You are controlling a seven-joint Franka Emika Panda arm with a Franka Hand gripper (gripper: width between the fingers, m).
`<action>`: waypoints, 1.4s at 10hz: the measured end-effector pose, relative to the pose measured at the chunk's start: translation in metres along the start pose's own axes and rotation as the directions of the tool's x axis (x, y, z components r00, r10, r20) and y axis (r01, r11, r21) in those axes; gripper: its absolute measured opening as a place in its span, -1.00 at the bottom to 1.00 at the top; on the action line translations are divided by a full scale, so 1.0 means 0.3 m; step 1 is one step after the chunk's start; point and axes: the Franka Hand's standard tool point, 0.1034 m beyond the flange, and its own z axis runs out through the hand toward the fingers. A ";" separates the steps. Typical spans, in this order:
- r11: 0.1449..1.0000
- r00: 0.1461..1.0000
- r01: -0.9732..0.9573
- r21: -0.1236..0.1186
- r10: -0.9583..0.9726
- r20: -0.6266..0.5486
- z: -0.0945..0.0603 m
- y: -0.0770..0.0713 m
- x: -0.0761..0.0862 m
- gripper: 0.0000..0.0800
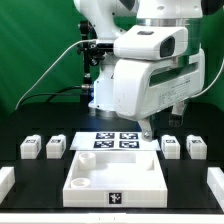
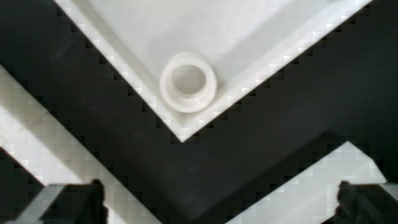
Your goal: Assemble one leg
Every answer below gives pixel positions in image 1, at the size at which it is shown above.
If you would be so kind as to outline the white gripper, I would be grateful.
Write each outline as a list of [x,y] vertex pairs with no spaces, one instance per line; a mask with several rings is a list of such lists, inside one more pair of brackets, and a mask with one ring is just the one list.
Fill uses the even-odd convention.
[[169,125],[180,127],[185,102],[204,85],[205,55],[202,49],[189,57],[189,64],[174,74],[174,61],[120,59],[114,70],[113,105],[116,113],[139,121],[142,139],[154,140],[154,118],[148,117],[173,105]]

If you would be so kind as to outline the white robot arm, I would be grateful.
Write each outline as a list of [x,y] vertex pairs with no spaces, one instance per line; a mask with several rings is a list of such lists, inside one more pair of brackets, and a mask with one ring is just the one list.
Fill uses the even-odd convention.
[[91,58],[100,66],[89,107],[139,123],[153,139],[151,116],[171,107],[179,125],[185,102],[203,93],[200,25],[224,0],[73,0],[92,26]]

